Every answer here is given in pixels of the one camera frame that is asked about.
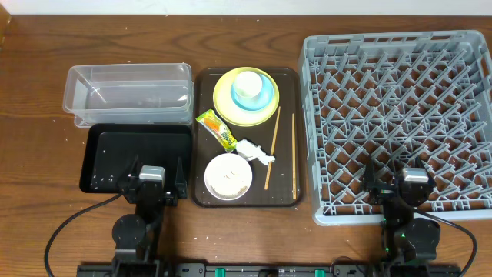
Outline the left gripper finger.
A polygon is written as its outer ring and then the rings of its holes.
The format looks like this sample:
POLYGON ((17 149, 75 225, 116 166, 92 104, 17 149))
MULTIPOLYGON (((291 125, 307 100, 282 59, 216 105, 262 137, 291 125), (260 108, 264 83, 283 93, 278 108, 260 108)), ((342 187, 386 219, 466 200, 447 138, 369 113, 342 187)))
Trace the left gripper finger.
POLYGON ((139 157, 136 155, 128 170, 127 180, 137 179, 139 176, 139 157))
POLYGON ((177 196, 179 199, 186 199, 188 197, 188 181, 185 175, 183 161, 181 157, 177 161, 177 170, 175 175, 175 187, 177 190, 177 196))

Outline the pink bowl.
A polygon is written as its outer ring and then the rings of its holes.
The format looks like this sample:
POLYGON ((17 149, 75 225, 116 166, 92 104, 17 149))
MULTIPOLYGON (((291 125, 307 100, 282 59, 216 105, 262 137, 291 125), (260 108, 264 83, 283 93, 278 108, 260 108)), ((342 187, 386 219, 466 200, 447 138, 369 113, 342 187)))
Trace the pink bowl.
POLYGON ((232 201, 242 197, 251 187, 253 173, 241 156, 224 153, 214 157, 204 170, 206 189, 216 198, 232 201))

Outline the yellow green snack wrapper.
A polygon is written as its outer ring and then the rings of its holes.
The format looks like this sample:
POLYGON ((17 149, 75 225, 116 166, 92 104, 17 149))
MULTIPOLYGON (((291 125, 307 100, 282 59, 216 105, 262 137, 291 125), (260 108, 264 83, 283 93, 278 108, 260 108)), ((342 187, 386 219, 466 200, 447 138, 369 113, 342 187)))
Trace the yellow green snack wrapper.
POLYGON ((227 125, 215 114, 213 109, 209 109, 195 119, 203 125, 222 145, 226 152, 233 152, 238 143, 232 135, 227 125))

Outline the white napkin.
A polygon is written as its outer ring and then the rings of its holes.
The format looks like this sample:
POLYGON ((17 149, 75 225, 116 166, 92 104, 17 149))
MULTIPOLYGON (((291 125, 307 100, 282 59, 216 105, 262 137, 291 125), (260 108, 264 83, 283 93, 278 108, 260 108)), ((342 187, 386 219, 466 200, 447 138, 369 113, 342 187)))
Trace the white napkin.
POLYGON ((236 152, 247 161, 258 159, 263 165, 269 165, 275 161, 274 156, 267 155, 260 146, 249 142, 247 139, 242 139, 237 143, 236 152))

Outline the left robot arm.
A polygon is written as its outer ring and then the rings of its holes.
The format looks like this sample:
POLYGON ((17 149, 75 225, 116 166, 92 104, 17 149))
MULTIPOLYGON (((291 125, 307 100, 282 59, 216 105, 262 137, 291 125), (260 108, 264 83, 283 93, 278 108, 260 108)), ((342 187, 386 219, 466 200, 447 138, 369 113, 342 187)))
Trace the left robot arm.
POLYGON ((116 186, 130 204, 132 214, 123 215, 113 226, 115 257, 111 275, 171 276, 172 266, 157 257, 157 247, 164 217, 164 207, 176 206, 188 194, 183 161, 178 158, 171 181, 162 166, 144 165, 135 159, 118 177, 116 186))

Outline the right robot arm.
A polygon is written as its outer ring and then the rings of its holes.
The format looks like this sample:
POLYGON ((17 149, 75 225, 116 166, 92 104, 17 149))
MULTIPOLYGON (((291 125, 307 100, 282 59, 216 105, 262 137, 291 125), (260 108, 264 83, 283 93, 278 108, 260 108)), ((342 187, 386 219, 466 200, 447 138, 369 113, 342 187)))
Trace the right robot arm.
POLYGON ((379 205, 383 214, 382 246, 386 257, 367 270, 368 276, 429 277, 429 261, 437 257, 440 226, 426 218, 416 218, 414 209, 428 200, 436 182, 416 158, 413 167, 395 173, 391 182, 376 177, 374 163, 364 170, 362 189, 368 202, 379 205))

